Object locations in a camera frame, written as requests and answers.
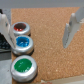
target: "green paint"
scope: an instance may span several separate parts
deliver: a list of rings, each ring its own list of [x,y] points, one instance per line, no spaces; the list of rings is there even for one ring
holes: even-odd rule
[[[28,60],[28,59],[26,59],[26,58],[24,58],[24,59],[18,60],[15,63],[14,68],[15,68],[16,71],[24,73],[24,72],[29,71],[29,69],[31,68],[31,66],[32,66],[31,61]]]

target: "red paint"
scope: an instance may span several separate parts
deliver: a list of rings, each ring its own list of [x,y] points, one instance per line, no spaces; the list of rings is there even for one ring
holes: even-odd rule
[[[23,31],[26,28],[26,25],[23,23],[18,23],[14,26],[14,29],[16,31]]]

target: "cork surface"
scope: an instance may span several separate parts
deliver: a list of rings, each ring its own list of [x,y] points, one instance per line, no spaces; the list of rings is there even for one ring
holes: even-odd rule
[[[38,65],[38,75],[34,83],[84,74],[84,24],[67,49],[63,48],[62,38],[65,24],[69,22],[74,8],[30,8],[12,9],[12,24],[27,22],[34,41],[31,55]]]

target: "blue paint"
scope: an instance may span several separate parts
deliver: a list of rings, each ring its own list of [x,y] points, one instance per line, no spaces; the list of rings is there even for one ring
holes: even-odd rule
[[[19,47],[27,47],[29,45],[29,39],[27,37],[18,37],[16,39],[16,44],[19,46]]]

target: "paint jar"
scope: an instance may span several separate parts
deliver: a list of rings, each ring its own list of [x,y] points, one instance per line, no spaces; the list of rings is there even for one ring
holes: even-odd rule
[[[16,48],[11,47],[11,50],[15,55],[29,54],[33,51],[33,49],[34,49],[33,40],[26,35],[17,36]]]
[[[15,36],[30,35],[30,26],[25,22],[17,22],[12,25]]]
[[[22,55],[17,57],[11,64],[11,75],[18,82],[27,82],[32,80],[37,74],[37,64],[35,60]]]

